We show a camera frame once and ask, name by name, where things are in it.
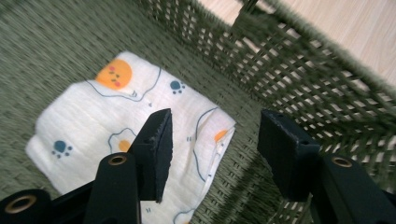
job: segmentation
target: woven texture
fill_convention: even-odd
[[[58,196],[24,153],[35,120],[68,85],[95,77],[126,49],[237,121],[191,223],[310,221],[307,203],[281,201],[257,153],[263,107],[294,118],[322,153],[354,158],[382,189],[394,191],[394,90],[279,4],[262,4],[265,10],[244,7],[228,27],[195,1],[2,1],[0,198],[30,188]]]

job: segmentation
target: metal grommet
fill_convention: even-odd
[[[27,203],[24,203],[23,205],[19,205],[19,206],[14,206],[16,203],[22,200],[27,200]],[[17,214],[21,211],[28,209],[30,206],[32,206],[35,203],[35,201],[37,201],[37,197],[35,195],[33,194],[24,195],[17,199],[14,199],[12,202],[7,204],[5,211],[9,214]]]
[[[108,164],[110,165],[121,165],[126,162],[126,157],[124,156],[114,156],[108,160]]]
[[[346,167],[346,168],[352,167],[352,162],[341,157],[332,157],[332,162],[342,167]]]

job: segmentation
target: cartoon print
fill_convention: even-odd
[[[225,134],[227,130],[222,130],[215,135],[215,142],[218,142]]]
[[[175,215],[173,223],[183,223],[183,224],[188,224],[192,214],[194,213],[195,208],[189,210],[189,211],[183,211],[183,212],[179,212]]]
[[[171,82],[171,89],[173,90],[173,94],[182,93],[181,89],[185,89],[186,86],[182,82],[172,81]]]
[[[132,129],[125,128],[119,133],[113,133],[108,138],[110,154],[114,152],[126,152],[136,138],[136,134]]]
[[[197,124],[196,124],[196,128],[195,128],[195,142],[196,142],[197,139],[198,139],[198,127],[199,127],[199,124],[200,124],[201,119],[204,118],[205,115],[207,115],[209,112],[214,111],[214,110],[216,110],[216,109],[217,109],[217,107],[212,108],[212,109],[209,109],[209,110],[206,111],[203,115],[201,115],[200,118],[198,118],[198,121],[197,121]],[[217,133],[217,134],[214,136],[214,140],[215,140],[216,142],[218,142],[226,133],[227,133],[227,131],[225,131],[225,130],[220,131],[219,133]],[[204,182],[206,182],[206,180],[204,179],[204,177],[203,177],[202,174],[201,174],[201,170],[200,170],[200,166],[199,166],[199,162],[198,162],[198,157],[197,157],[197,153],[196,153],[195,149],[193,150],[193,155],[194,155],[195,162],[196,162],[196,165],[197,165],[198,176],[199,176]]]
[[[96,81],[112,89],[124,88],[132,79],[132,68],[127,62],[115,59],[99,72]]]
[[[60,159],[62,157],[62,155],[65,156],[70,156],[70,151],[73,150],[72,147],[68,147],[66,142],[64,141],[56,141],[53,144],[53,151],[52,151],[52,155],[55,155],[58,159]]]
[[[138,74],[137,71],[134,72],[134,80],[131,80],[129,83],[126,84],[126,86],[123,89],[120,89],[117,92],[101,88],[100,86],[96,85],[95,82],[91,82],[88,80],[87,82],[93,87],[93,89],[97,93],[99,93],[103,97],[108,97],[108,98],[120,97],[133,102],[141,102],[145,97],[145,95],[154,89],[154,87],[158,83],[158,80],[160,79],[162,69],[161,68],[157,68],[157,69],[158,70],[153,73]]]

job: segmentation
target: green wicker basket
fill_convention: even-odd
[[[191,223],[306,223],[307,203],[280,198],[256,146],[263,107],[396,187],[396,93],[275,0],[246,1],[233,26],[194,0],[0,3],[0,198],[59,194],[24,147],[67,86],[130,50],[184,80],[236,121],[233,141]]]

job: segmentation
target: folded blanket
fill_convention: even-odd
[[[234,121],[181,80],[130,52],[121,53],[96,80],[71,85],[45,109],[26,153],[65,194],[93,181],[99,161],[128,150],[149,115],[165,108],[173,114],[173,159],[163,201],[142,202],[142,219],[185,223],[210,188]]]

